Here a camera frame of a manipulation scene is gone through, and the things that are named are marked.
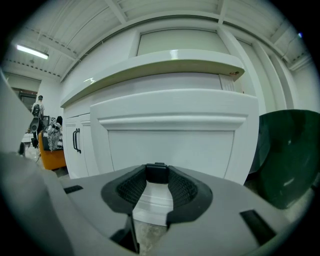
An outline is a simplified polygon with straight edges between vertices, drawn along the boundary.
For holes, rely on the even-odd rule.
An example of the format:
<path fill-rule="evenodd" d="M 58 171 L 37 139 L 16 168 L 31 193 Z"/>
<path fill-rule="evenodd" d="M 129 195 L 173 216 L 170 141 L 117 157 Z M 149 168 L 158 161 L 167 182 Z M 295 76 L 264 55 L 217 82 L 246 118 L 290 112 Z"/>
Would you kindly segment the white drawer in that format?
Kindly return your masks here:
<path fill-rule="evenodd" d="M 90 108 L 101 173 L 164 163 L 243 185 L 259 130 L 254 96 L 216 89 L 169 89 L 122 96 Z"/>

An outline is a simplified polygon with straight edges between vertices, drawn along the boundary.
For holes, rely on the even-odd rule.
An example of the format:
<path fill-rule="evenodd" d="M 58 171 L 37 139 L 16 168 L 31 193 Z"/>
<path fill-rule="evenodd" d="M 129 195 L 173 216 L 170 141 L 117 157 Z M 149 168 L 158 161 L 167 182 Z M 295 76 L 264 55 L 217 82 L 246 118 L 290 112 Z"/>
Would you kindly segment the white vanity cabinet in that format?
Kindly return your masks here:
<path fill-rule="evenodd" d="M 61 101 L 64 153 L 73 179 L 103 174 L 99 171 L 91 133 L 91 106 L 129 95 L 178 89 L 236 92 L 234 81 L 245 73 L 235 56 L 209 50 L 173 49 L 130 57 L 106 65 L 95 61 L 73 81 L 73 90 Z M 73 132 L 79 128 L 79 147 Z"/>

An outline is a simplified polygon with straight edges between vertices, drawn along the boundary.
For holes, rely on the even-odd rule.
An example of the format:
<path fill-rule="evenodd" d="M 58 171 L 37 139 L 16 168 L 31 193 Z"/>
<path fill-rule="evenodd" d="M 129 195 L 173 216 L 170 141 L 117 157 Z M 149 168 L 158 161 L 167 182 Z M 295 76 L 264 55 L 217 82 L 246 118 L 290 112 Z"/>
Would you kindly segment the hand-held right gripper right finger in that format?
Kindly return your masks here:
<path fill-rule="evenodd" d="M 298 226 L 249 188 L 169 165 L 173 208 L 148 256 L 273 256 Z"/>

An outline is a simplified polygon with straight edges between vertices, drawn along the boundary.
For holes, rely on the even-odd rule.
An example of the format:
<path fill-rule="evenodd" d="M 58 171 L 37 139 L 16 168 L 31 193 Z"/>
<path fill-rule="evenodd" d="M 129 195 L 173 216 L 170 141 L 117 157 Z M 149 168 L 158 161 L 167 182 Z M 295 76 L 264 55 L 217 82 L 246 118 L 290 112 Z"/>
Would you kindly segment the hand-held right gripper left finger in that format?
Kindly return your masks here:
<path fill-rule="evenodd" d="M 17 153 L 0 152 L 0 195 L 36 256 L 137 256 L 133 219 L 84 183 L 58 178 Z"/>

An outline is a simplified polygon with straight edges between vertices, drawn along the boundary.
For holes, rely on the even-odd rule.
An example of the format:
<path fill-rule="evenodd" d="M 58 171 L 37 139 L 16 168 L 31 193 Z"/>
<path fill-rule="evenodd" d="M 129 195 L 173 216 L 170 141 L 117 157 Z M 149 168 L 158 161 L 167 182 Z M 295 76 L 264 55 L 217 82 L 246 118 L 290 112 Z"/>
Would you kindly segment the fluorescent ceiling light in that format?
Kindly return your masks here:
<path fill-rule="evenodd" d="M 39 57 L 39 58 L 44 59 L 44 60 L 47 60 L 49 58 L 49 55 L 46 54 L 46 53 L 42 53 L 40 51 L 37 51 L 35 49 L 29 48 L 29 47 L 26 47 L 26 46 L 23 46 L 23 45 L 20 45 L 20 44 L 16 45 L 16 49 L 18 51 L 21 51 L 21 52 L 24 52 L 24 53 Z"/>

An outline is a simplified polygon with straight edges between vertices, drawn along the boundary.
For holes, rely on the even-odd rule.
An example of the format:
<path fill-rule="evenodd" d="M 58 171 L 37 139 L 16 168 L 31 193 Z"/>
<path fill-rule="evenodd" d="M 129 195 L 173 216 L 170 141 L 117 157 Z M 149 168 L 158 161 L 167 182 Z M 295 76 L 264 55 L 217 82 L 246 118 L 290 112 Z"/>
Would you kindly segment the dark green bin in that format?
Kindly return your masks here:
<path fill-rule="evenodd" d="M 258 194 L 287 209 L 312 186 L 320 170 L 320 113 L 285 109 L 259 117 L 258 140 L 248 174 Z"/>

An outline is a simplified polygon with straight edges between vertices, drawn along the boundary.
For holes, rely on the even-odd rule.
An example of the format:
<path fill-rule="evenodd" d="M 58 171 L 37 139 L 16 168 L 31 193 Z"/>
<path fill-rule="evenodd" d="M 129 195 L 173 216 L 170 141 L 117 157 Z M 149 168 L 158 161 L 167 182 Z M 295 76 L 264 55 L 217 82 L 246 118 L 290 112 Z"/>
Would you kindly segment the orange sofa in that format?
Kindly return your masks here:
<path fill-rule="evenodd" d="M 42 132 L 39 133 L 38 146 L 40 151 L 43 167 L 46 170 L 57 170 L 67 166 L 64 151 L 61 150 L 45 150 Z"/>

